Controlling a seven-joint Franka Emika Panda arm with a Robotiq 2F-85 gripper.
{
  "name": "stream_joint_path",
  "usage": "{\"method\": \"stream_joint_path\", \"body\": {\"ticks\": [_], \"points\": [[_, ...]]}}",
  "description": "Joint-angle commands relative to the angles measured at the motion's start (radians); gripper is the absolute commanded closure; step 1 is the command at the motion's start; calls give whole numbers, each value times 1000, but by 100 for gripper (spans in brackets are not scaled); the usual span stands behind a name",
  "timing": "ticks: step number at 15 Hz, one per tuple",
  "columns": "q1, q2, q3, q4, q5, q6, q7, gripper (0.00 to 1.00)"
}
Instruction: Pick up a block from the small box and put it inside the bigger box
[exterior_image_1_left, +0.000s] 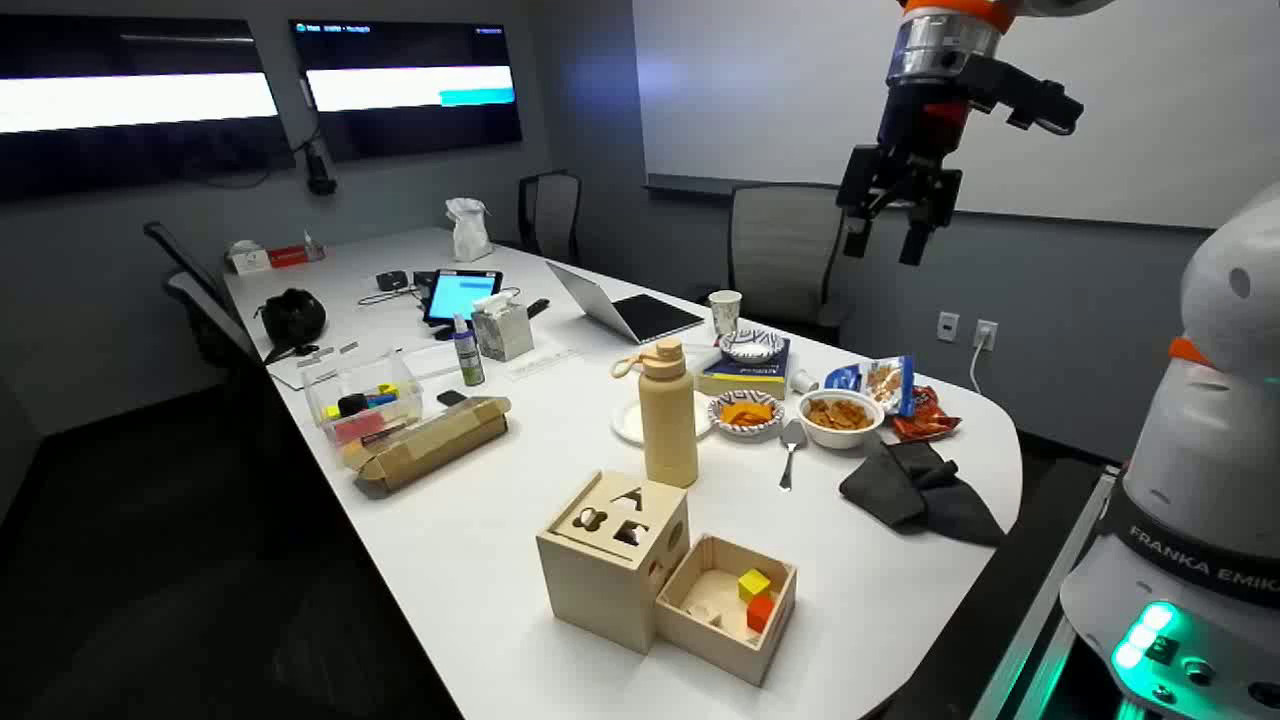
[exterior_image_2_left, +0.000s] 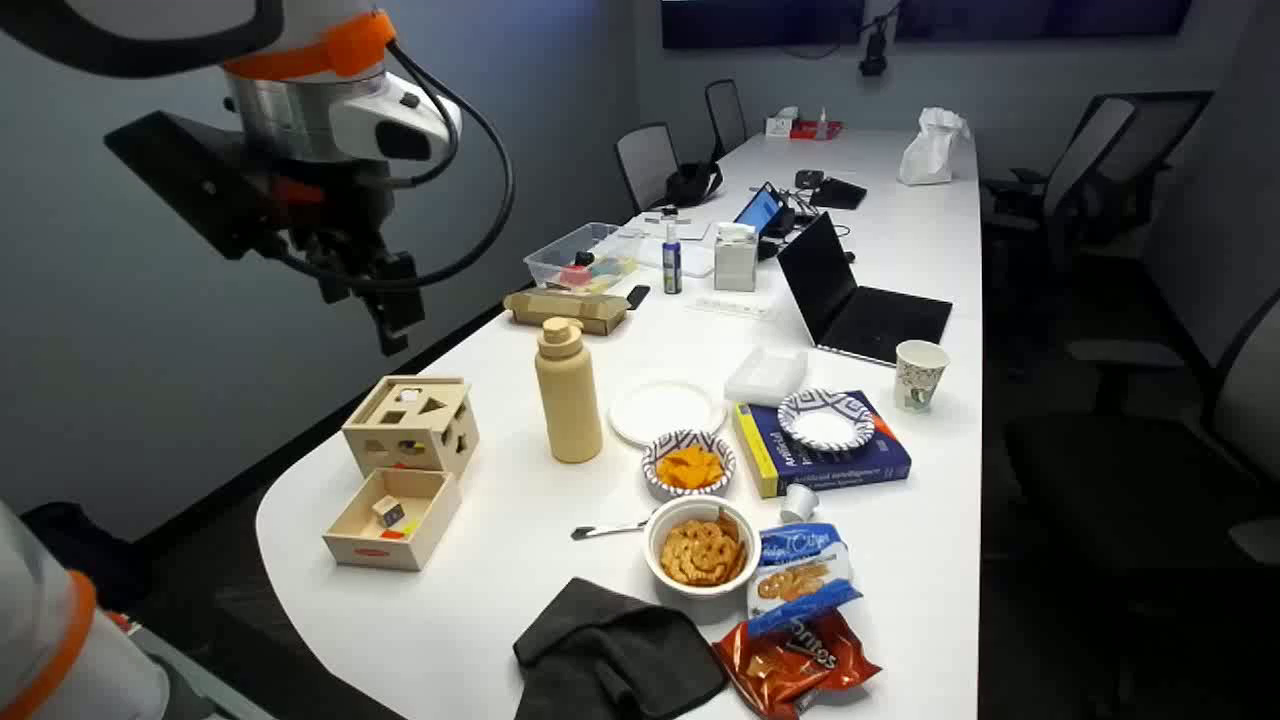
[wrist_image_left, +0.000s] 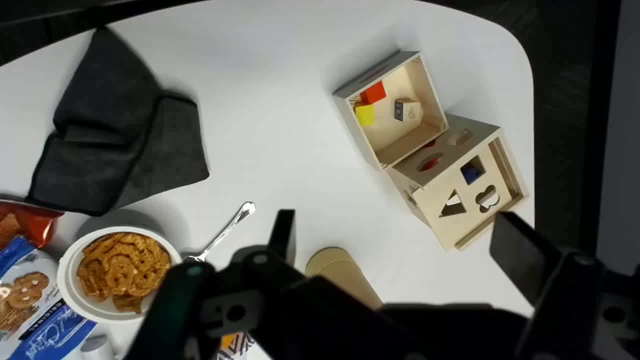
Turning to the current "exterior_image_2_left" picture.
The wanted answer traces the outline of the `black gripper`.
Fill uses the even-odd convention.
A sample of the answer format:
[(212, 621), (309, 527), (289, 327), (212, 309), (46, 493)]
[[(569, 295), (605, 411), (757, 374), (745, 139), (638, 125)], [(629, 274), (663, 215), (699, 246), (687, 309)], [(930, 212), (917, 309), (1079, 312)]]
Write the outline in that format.
[(170, 113), (147, 113), (104, 143), (225, 258), (297, 258), (322, 300), (365, 295), (385, 357), (406, 348), (424, 300), (413, 254), (381, 237), (392, 212), (385, 162), (274, 158), (239, 133)]

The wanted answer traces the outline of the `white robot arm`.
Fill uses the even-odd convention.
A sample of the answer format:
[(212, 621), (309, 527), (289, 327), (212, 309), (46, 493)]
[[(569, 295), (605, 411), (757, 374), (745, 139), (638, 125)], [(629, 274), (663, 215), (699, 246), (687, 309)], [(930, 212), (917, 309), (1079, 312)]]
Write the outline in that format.
[[(381, 352), (406, 345), (418, 290), (473, 268), (511, 215), (514, 173), (492, 125), (427, 74), (374, 0), (0, 0), (0, 30), (93, 74), (218, 69), (237, 133), (147, 113), (104, 143), (225, 258), (254, 252), (358, 295)], [(475, 119), (501, 208), (444, 268), (418, 270), (381, 223), (392, 197), (452, 168)]]

